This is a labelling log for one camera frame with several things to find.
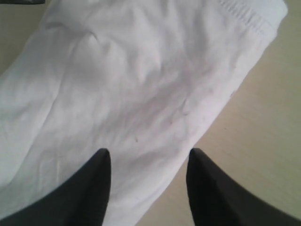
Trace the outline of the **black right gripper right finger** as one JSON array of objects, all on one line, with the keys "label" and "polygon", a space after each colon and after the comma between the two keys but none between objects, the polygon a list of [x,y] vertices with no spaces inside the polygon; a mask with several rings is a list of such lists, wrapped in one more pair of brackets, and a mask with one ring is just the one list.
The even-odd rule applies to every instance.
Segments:
[{"label": "black right gripper right finger", "polygon": [[244,189],[201,149],[189,154],[186,185],[197,226],[299,226],[301,221]]}]

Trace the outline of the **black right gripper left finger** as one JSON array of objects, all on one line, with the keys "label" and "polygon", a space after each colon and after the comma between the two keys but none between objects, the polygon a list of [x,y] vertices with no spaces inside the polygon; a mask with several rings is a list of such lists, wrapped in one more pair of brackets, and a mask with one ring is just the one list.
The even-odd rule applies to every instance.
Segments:
[{"label": "black right gripper left finger", "polygon": [[111,189],[111,158],[99,149],[74,175],[2,226],[101,226]]}]

